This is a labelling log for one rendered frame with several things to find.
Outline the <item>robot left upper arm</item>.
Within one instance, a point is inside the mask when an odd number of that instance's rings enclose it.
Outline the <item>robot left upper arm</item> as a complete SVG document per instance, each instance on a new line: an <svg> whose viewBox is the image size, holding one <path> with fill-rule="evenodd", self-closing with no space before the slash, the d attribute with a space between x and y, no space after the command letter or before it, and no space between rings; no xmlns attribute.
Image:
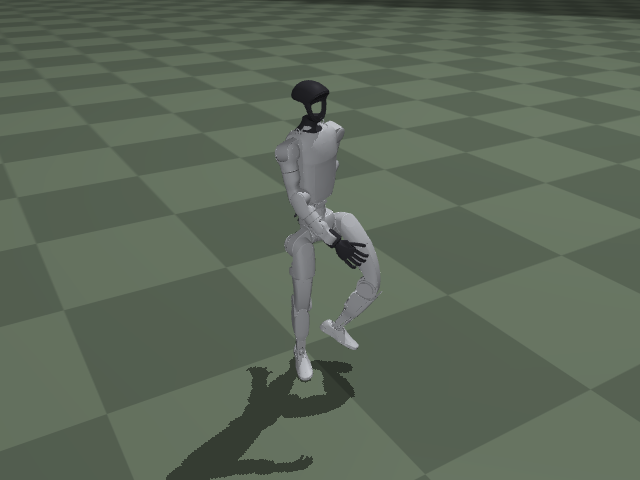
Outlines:
<svg viewBox="0 0 640 480"><path fill-rule="evenodd" d="M336 131L337 134L337 152L338 152L338 147L340 145L340 141L344 136L345 130L343 127L341 127L340 125L338 125L337 123L333 122L333 121L327 121L326 123L330 124ZM336 171L339 167L339 162L336 159Z"/></svg>

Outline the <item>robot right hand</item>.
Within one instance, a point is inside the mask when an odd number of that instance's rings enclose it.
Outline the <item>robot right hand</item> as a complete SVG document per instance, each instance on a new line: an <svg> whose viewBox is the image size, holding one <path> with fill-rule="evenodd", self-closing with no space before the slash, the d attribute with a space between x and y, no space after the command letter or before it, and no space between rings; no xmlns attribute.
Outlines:
<svg viewBox="0 0 640 480"><path fill-rule="evenodd" d="M366 244L349 242L348 240L341 240L341 236L337 232L335 232L333 229L329 229L329 231L337 239L335 240L335 242L332 245L328 245L328 244L327 245L331 249L335 247L336 253L339 256L339 258L341 260L343 260L349 267L351 267L352 269L356 269L356 266L361 266L361 264L362 264L362 263L359 263L359 262L363 262L363 263L366 262L366 259L362 259L359 256L357 256L356 254L358 254L358 255L360 255L362 257L366 257L366 258L369 256L369 254L364 254L364 253L356 250L356 248L354 247L354 246L366 247ZM356 254L354 254L354 252ZM353 256L359 262L355 261L351 256ZM347 259L349 259L356 266L352 265Z"/></svg>

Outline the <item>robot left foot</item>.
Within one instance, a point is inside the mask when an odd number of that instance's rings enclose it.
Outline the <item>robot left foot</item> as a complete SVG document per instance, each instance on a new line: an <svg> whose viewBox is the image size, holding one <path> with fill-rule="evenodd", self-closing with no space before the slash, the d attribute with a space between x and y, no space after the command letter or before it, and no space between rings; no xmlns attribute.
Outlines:
<svg viewBox="0 0 640 480"><path fill-rule="evenodd" d="M325 320L320 325L320 330L323 331L324 333L330 335L335 340L337 340L337 342L341 343L342 345L346 346L347 348L352 349L352 350L357 350L357 348L359 347L358 343L348 334L346 329L344 327L342 327L342 329L340 329L340 331L336 330L335 328L332 327L333 324L334 324L334 322L332 320L330 320L330 319ZM338 327L337 327L337 329L338 329Z"/></svg>

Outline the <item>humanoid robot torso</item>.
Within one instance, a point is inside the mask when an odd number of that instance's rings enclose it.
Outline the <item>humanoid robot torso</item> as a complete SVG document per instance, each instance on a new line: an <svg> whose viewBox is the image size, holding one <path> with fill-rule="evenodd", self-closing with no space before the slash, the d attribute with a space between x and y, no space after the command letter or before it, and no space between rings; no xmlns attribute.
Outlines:
<svg viewBox="0 0 640 480"><path fill-rule="evenodd" d="M324 119L323 122L318 122L319 125L322 126L322 130L318 133L303 132L303 130L312 128L304 126L301 131L298 128L294 129L295 131L290 131L286 140L296 138L299 142L299 187L307 190L311 196L307 206L313 205L316 212L321 216L321 220L325 221L329 228L335 231L334 213L326 208L325 203L327 203L326 198L332 194L335 183L337 134L330 124L324 122ZM309 228L304 220L299 218L299 224L300 229L309 230L311 243L322 240L313 234L312 228Z"/></svg>

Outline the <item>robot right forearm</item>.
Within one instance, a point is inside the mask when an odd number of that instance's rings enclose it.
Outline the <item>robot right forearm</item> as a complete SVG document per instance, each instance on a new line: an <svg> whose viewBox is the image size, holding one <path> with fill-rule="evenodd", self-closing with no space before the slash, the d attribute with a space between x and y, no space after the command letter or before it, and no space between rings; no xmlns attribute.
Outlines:
<svg viewBox="0 0 640 480"><path fill-rule="evenodd" d="M301 194L293 194L290 198L290 202L295 213L301 220L304 220L307 223L309 228L312 228L312 232L315 236L320 237L328 245L332 245L335 242L337 238L329 231L330 228L328 224L321 220L321 216L316 212L313 205L307 206L306 201Z"/></svg>

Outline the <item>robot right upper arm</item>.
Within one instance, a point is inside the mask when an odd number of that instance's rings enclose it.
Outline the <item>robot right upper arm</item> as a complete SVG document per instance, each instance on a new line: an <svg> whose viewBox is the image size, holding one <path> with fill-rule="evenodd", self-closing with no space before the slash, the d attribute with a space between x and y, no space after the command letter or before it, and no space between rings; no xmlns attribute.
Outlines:
<svg viewBox="0 0 640 480"><path fill-rule="evenodd" d="M280 165L283 181L287 191L288 199L293 194L301 194L306 204L310 202L311 196L305 189L299 187L300 173L298 159L300 157L299 142L296 138L290 138L280 143L275 149L275 158ZM291 202L290 202L291 204ZM291 204L292 205L292 204Z"/></svg>

